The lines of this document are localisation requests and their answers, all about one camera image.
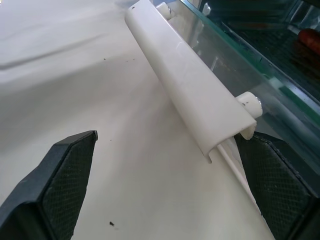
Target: white surface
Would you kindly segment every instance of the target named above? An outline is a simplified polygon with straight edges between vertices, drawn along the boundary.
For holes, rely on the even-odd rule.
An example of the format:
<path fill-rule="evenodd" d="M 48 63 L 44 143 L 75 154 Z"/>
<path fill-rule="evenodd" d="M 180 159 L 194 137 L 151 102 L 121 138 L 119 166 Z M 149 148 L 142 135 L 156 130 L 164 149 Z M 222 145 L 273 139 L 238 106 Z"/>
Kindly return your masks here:
<path fill-rule="evenodd" d="M 131 6 L 125 22 L 205 156 L 224 140 L 256 126 L 149 0 Z"/>
<path fill-rule="evenodd" d="M 72 239 L 272 239 L 225 161 L 215 151 L 206 162 L 164 93 L 124 22 L 132 4 L 1 4 L 2 62 L 64 48 L 0 72 L 0 204 L 53 143 L 96 129 Z M 78 43 L 74 29 L 93 40 L 66 47 Z"/>

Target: curved plastic piece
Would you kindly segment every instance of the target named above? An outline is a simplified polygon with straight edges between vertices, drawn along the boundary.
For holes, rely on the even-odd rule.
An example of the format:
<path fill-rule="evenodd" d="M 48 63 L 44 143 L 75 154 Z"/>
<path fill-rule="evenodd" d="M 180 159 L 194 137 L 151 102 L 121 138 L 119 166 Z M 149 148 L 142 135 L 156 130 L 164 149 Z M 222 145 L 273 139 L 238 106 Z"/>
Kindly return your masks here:
<path fill-rule="evenodd" d="M 254 118 L 149 0 L 131 6 L 125 22 L 205 156 L 249 127 L 253 134 Z"/>
<path fill-rule="evenodd" d="M 159 5 L 157 5 L 156 9 L 166 20 L 171 19 L 171 10 L 165 2 L 162 2 Z"/>

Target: glass panel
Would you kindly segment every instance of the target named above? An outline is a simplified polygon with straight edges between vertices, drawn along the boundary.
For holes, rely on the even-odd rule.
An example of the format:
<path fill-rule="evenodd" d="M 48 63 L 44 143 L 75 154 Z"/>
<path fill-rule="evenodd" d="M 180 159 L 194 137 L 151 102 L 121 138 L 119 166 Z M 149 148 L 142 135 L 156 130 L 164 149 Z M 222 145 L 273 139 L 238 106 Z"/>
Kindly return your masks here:
<path fill-rule="evenodd" d="M 297 1 L 282 1 L 282 8 L 278 8 L 282 9 L 281 11 L 272 12 L 274 14 L 269 11 L 265 13 L 266 18 L 273 16 L 274 20 L 277 19 L 272 24 L 241 25 L 243 29 L 255 28 L 249 36 L 252 40 L 251 45 L 242 33 L 235 32 L 230 24 L 227 25 L 221 20 L 212 21 L 204 16 L 195 6 L 201 7 L 204 12 L 210 9 L 204 10 L 205 6 L 197 0 L 193 0 L 192 4 L 186 0 L 176 0 L 167 4 L 173 16 L 169 23 L 229 91 L 235 97 L 250 91 L 261 100 L 263 115 L 257 119 L 257 131 L 286 141 L 305 159 L 308 166 L 320 175 L 320 80 L 306 82 L 302 75 L 301 82 L 298 82 L 283 71 L 282 68 L 285 67 L 289 70 L 302 67 L 300 63 L 286 61 L 288 59 L 284 55 L 287 54 L 284 48 L 294 33 L 288 29 L 285 33 L 276 31 L 284 29 L 284 22 L 290 14 L 292 15 L 287 8 L 297 4 Z M 256 28 L 272 31 L 263 35 Z M 265 44 L 269 40 L 274 41 L 261 47 L 274 48 L 271 56 L 265 56 L 265 53 L 261 54 L 259 49 L 257 50 L 258 44 L 263 40 Z M 275 60 L 270 61 L 270 58 L 274 58 L 277 65 L 272 62 Z M 309 72 L 309 69 L 315 70 L 314 66 L 310 65 L 312 64 L 304 66 L 307 68 L 306 72 Z"/>

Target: green glass edge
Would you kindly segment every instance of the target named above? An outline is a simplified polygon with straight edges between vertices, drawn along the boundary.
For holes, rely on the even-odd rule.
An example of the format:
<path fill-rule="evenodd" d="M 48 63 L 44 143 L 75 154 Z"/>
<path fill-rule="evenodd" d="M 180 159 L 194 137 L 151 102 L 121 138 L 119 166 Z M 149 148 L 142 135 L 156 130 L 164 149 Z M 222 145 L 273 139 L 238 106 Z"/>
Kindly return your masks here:
<path fill-rule="evenodd" d="M 262 75 L 266 80 L 273 77 L 269 71 L 259 64 L 254 58 L 252 58 L 242 47 L 228 36 L 222 29 L 215 25 L 210 19 L 202 14 L 192 3 L 188 0 L 179 0 L 183 3 L 191 12 L 193 12 L 203 23 L 209 25 L 218 35 L 221 37 L 236 53 L 238 53 L 241 58 L 248 63 L 253 69 Z M 284 93 L 303 113 L 305 113 L 311 120 L 313 120 L 318 126 L 320 116 L 312 108 L 310 108 L 304 101 L 302 101 L 294 92 L 292 92 L 285 85 L 281 87 L 280 91 Z"/>

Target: black rubber pad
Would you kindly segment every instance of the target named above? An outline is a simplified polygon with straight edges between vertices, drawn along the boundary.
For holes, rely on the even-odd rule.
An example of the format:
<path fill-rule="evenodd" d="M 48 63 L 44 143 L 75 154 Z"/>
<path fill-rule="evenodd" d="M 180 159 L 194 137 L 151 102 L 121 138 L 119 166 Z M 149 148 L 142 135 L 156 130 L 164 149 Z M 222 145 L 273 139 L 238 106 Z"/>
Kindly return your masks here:
<path fill-rule="evenodd" d="M 42 207 L 59 240 L 69 240 L 85 199 L 91 169 L 93 144 L 86 138 L 71 147 L 43 195 Z"/>
<path fill-rule="evenodd" d="M 261 214 L 276 240 L 288 239 L 311 198 L 299 173 L 286 159 L 286 155 L 292 156 L 292 148 L 286 144 L 280 152 L 274 143 L 284 141 L 258 132 L 251 140 L 239 134 L 234 138 Z"/>

